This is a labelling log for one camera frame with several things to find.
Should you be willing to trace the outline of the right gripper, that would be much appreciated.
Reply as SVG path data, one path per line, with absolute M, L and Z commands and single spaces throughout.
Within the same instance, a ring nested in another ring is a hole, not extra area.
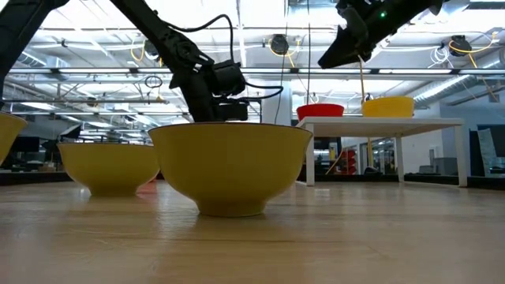
M 369 60 L 373 45 L 425 10 L 437 15 L 446 0 L 349 0 L 339 14 L 346 27 L 337 31 L 335 41 L 320 57 L 318 65 L 331 69 Z

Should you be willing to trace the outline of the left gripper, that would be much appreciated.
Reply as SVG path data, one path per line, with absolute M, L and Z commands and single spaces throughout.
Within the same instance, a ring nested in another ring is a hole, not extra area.
M 249 103 L 243 99 L 214 97 L 202 74 L 185 81 L 185 101 L 195 122 L 246 121 Z

